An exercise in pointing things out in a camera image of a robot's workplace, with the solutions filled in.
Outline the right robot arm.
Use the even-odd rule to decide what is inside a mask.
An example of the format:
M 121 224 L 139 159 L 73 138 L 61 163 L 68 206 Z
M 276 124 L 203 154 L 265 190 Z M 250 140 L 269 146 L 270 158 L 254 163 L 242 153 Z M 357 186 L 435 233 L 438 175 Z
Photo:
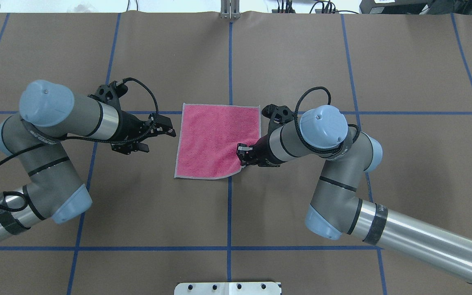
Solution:
M 242 166 L 276 168 L 310 154 L 324 159 L 305 218 L 309 230 L 330 240 L 354 236 L 472 285 L 472 239 L 356 195 L 361 179 L 381 163 L 383 149 L 339 109 L 324 105 L 298 117 L 285 106 L 269 105 L 262 114 L 270 119 L 268 134 L 255 144 L 238 144 Z

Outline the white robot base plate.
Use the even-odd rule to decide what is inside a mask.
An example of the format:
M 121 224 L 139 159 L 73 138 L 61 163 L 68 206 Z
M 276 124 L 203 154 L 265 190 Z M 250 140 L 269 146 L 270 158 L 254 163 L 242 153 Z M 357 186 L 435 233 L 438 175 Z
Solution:
M 282 295 L 280 282 L 189 282 L 179 283 L 174 295 Z

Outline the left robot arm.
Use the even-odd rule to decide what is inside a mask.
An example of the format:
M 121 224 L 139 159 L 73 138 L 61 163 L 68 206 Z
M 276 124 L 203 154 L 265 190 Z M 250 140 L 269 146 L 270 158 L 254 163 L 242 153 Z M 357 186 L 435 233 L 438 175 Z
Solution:
M 147 138 L 176 136 L 170 118 L 150 113 L 147 120 L 125 112 L 120 97 L 128 92 L 125 78 L 103 84 L 89 95 L 67 86 L 35 80 L 19 99 L 18 112 L 0 123 L 0 151 L 5 159 L 18 159 L 30 183 L 0 192 L 0 242 L 51 219 L 56 224 L 90 209 L 92 199 L 62 142 L 90 141 L 110 144 L 112 151 L 129 155 L 148 152 Z

